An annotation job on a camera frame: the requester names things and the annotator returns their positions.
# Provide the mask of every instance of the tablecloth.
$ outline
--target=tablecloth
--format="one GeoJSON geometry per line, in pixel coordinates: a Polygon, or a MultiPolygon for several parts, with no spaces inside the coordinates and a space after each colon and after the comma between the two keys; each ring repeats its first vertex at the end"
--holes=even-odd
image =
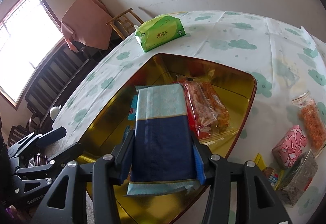
{"type": "MultiPolygon", "coordinates": [[[[193,11],[174,16],[184,25],[185,36],[144,53],[132,34],[79,85],[53,124],[53,128],[67,129],[67,136],[58,143],[61,149],[78,141],[119,88],[157,53],[215,61],[249,72],[257,79],[256,97],[230,161],[243,163],[260,152],[274,167],[271,149],[292,125],[301,124],[291,99],[307,90],[326,123],[326,45],[303,27],[230,11],[193,11]]],[[[326,151],[317,163],[317,174],[304,195],[294,207],[287,207],[295,224],[306,223],[325,194],[326,151]]],[[[234,222],[235,207],[231,199],[229,223],[234,222]]]]}

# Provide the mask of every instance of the green tissue package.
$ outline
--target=green tissue package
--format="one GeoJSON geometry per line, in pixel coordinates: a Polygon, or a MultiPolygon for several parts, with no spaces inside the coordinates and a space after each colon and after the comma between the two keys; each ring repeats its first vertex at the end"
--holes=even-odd
{"type": "Polygon", "coordinates": [[[147,52],[184,35],[180,19],[163,14],[144,22],[135,36],[144,52],[147,52]]]}

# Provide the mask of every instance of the white tablecloth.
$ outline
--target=white tablecloth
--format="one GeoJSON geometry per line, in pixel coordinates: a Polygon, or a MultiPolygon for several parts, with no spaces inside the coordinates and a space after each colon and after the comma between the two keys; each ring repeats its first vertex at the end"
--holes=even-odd
{"type": "MultiPolygon", "coordinates": [[[[174,16],[180,18],[186,36],[144,54],[132,34],[79,85],[53,124],[53,128],[64,126],[67,130],[59,142],[61,149],[81,138],[119,88],[156,53],[215,61],[247,71],[257,79],[251,112],[229,157],[233,162],[254,159],[260,152],[273,167],[271,149],[292,125],[300,124],[298,108],[291,105],[291,99],[307,90],[326,123],[326,45],[304,28],[237,12],[194,11],[174,16]]],[[[294,207],[287,208],[295,224],[306,223],[325,194],[326,151],[317,163],[310,186],[294,207]]],[[[235,218],[232,201],[230,223],[235,218]]]]}

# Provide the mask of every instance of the window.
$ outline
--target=window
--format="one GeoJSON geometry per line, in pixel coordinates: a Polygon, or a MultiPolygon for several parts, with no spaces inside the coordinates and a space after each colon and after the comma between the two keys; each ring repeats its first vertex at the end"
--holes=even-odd
{"type": "Polygon", "coordinates": [[[14,106],[40,62],[62,39],[46,5],[45,0],[20,0],[0,21],[0,92],[14,106]]]}

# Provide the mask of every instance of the pink patterned package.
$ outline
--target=pink patterned package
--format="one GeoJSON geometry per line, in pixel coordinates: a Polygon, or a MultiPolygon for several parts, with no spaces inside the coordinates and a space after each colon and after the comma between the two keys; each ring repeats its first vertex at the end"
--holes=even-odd
{"type": "Polygon", "coordinates": [[[306,144],[307,138],[302,134],[300,126],[294,125],[272,149],[272,153],[280,166],[290,168],[298,159],[306,144]]]}

